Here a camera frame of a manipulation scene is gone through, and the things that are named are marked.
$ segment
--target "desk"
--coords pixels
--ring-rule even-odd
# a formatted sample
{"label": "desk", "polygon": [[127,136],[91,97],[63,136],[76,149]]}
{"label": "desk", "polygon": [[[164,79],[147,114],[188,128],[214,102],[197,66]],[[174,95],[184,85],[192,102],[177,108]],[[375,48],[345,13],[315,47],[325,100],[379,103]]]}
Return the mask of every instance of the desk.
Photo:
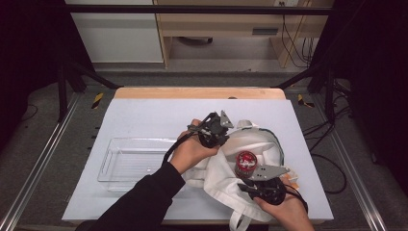
{"label": "desk", "polygon": [[[194,5],[194,6],[265,6],[278,7],[278,0],[154,0],[155,5]],[[297,7],[331,7],[334,0],[299,0]],[[288,33],[283,30],[282,15],[266,14],[188,14],[158,13],[157,24],[164,54],[165,66],[168,66],[173,37],[269,37],[281,67],[286,67],[294,45],[299,38],[319,38],[324,28],[325,15],[287,15],[285,24]]]}
{"label": "desk", "polygon": [[[299,175],[300,192],[314,223],[333,219],[318,174],[293,111],[281,90],[273,89],[119,89],[112,100],[63,220],[97,219],[120,197],[97,182],[112,138],[177,138],[193,118],[225,110],[234,124],[241,119],[268,128],[279,138],[285,160]],[[164,223],[228,223],[232,210],[202,189],[185,188],[175,196]]]}

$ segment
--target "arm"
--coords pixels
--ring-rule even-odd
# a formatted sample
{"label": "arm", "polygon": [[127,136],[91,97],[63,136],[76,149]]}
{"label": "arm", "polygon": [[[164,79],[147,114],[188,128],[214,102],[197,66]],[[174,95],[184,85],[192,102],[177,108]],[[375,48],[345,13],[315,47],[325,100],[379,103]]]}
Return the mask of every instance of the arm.
{"label": "arm", "polygon": [[[287,178],[281,178],[285,185],[291,183]],[[306,210],[296,197],[286,194],[285,201],[276,206],[268,204],[259,197],[255,197],[254,201],[261,207],[262,210],[276,218],[279,223],[289,231],[311,231],[315,230],[312,222],[309,220]]]}
{"label": "arm", "polygon": [[[198,125],[199,120],[194,119],[191,124]],[[90,231],[157,230],[172,197],[185,184],[181,174],[201,160],[216,155],[218,149],[219,146],[202,146],[197,136],[188,138],[174,150],[169,163],[154,174],[144,176],[98,219]]]}
{"label": "arm", "polygon": [[165,164],[152,175],[143,177],[123,195],[99,220],[91,231],[154,230],[162,223],[172,197],[184,186],[180,173]]}

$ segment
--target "red object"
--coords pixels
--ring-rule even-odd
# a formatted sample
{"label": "red object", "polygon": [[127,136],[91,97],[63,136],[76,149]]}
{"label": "red object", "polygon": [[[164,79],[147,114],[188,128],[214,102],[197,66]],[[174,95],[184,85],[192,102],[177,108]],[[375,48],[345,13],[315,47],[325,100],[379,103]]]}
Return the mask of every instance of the red object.
{"label": "red object", "polygon": [[235,164],[235,174],[240,178],[249,178],[252,176],[258,160],[256,156],[249,151],[243,151],[237,155],[237,162]]}

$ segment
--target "cabinet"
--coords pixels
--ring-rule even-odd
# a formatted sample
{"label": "cabinet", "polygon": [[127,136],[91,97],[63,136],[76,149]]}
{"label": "cabinet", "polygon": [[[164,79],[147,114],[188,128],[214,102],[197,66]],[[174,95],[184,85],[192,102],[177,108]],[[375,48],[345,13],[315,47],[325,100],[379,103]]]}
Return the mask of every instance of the cabinet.
{"label": "cabinet", "polygon": [[[66,4],[151,5],[149,0],[65,0]],[[93,63],[162,63],[154,13],[72,13]]]}

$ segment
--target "black sleeve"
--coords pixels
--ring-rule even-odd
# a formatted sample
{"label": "black sleeve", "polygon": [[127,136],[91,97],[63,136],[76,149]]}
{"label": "black sleeve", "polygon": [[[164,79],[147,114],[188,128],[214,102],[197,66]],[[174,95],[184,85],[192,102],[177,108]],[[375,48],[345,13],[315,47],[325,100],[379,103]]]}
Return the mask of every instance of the black sleeve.
{"label": "black sleeve", "polygon": [[92,226],[90,231],[156,230],[163,221],[172,197],[185,181],[170,163],[144,176]]}

